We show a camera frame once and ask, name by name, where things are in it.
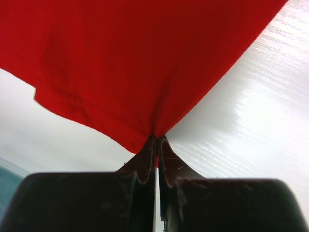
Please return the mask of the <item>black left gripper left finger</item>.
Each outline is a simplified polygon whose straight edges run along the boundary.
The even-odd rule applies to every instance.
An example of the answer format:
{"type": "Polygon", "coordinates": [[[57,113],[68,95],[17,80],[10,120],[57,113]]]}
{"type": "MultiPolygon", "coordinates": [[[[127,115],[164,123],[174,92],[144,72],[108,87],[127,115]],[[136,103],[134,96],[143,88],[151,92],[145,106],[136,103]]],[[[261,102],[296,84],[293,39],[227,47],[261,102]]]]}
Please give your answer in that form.
{"type": "Polygon", "coordinates": [[[153,232],[156,139],[116,172],[36,173],[18,186],[3,232],[153,232]]]}

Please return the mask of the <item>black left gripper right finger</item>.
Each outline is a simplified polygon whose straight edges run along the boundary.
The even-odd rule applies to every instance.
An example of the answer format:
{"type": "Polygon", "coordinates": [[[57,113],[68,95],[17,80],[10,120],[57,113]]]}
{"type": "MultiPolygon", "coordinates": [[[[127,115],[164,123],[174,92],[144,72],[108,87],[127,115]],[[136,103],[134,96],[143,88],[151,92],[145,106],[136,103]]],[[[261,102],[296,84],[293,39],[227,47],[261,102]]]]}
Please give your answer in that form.
{"type": "Polygon", "coordinates": [[[296,198],[278,179],[205,178],[157,141],[160,216],[167,232],[306,232],[296,198]]]}

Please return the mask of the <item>bright red t-shirt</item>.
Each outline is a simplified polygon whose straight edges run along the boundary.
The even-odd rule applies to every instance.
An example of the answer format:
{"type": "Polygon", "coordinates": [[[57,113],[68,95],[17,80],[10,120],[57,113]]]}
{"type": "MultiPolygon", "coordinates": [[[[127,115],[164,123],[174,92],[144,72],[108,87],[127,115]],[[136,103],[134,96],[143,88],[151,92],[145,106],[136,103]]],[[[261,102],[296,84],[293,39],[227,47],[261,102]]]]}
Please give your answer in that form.
{"type": "Polygon", "coordinates": [[[46,109],[8,160],[29,172],[117,169],[175,126],[284,0],[3,0],[0,67],[46,109]]]}

